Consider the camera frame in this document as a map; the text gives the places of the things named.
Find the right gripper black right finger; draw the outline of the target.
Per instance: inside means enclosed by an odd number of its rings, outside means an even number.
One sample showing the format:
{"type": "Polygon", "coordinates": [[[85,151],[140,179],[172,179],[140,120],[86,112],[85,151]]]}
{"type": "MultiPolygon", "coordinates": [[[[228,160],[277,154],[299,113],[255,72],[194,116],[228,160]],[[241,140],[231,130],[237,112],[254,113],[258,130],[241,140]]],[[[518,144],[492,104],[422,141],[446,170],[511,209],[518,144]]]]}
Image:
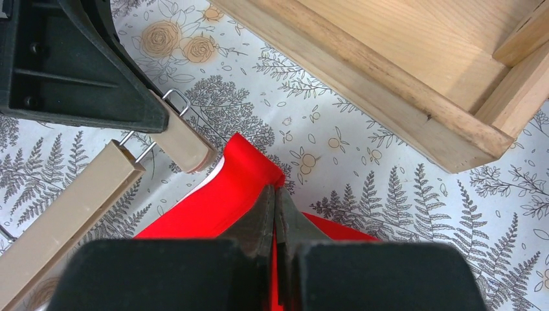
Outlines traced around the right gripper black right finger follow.
{"type": "Polygon", "coordinates": [[[453,247],[437,243],[332,239],[275,193],[281,310],[485,310],[473,274],[453,247]]]}

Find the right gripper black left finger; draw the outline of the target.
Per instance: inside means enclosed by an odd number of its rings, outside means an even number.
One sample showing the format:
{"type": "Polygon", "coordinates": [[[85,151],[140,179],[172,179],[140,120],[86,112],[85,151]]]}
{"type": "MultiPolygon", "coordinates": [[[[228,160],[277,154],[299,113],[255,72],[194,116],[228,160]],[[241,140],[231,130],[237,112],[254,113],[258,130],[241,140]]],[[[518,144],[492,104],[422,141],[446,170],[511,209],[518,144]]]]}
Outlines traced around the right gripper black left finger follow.
{"type": "Polygon", "coordinates": [[[275,189],[212,239],[107,239],[82,246],[48,310],[268,310],[275,189]]]}

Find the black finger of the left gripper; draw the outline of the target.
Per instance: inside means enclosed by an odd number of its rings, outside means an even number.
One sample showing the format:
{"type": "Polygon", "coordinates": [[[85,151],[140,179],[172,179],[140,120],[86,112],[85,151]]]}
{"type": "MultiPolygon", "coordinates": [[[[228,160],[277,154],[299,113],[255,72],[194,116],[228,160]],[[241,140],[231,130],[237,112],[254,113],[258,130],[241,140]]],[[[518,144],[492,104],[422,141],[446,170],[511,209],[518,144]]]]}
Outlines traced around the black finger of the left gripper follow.
{"type": "Polygon", "coordinates": [[[120,44],[108,1],[1,2],[1,113],[163,132],[160,90],[120,44]]]}

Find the red white-trimmed underwear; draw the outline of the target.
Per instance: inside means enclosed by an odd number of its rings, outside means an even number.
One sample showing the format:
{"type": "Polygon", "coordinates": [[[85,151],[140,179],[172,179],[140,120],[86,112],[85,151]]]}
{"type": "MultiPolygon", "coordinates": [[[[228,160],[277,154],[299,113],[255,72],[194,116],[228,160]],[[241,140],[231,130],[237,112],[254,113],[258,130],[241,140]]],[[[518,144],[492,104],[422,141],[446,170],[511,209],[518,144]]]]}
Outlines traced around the red white-trimmed underwear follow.
{"type": "MultiPolygon", "coordinates": [[[[139,233],[147,239],[212,239],[235,224],[248,212],[261,191],[272,186],[275,193],[284,187],[281,169],[265,157],[240,134],[234,135],[223,153],[223,160],[199,188],[166,214],[139,233]]],[[[373,237],[337,222],[304,213],[332,239],[373,240],[373,237]]],[[[270,265],[270,308],[281,310],[274,302],[278,295],[276,228],[273,216],[273,238],[270,265]]]]}

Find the beige clip hanger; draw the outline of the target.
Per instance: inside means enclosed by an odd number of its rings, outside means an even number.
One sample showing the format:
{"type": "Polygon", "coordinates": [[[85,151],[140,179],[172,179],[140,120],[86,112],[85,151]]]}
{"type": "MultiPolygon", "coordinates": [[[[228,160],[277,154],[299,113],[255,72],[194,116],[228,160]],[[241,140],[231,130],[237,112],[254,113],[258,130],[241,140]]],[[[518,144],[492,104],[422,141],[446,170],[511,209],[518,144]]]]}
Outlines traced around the beige clip hanger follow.
{"type": "Polygon", "coordinates": [[[185,173],[204,170],[216,151],[183,119],[191,101],[178,89],[156,98],[168,113],[168,126],[153,133],[138,157],[125,148],[131,137],[112,140],[45,212],[1,255],[1,309],[13,310],[36,283],[90,230],[145,173],[141,161],[155,146],[185,173]]]}

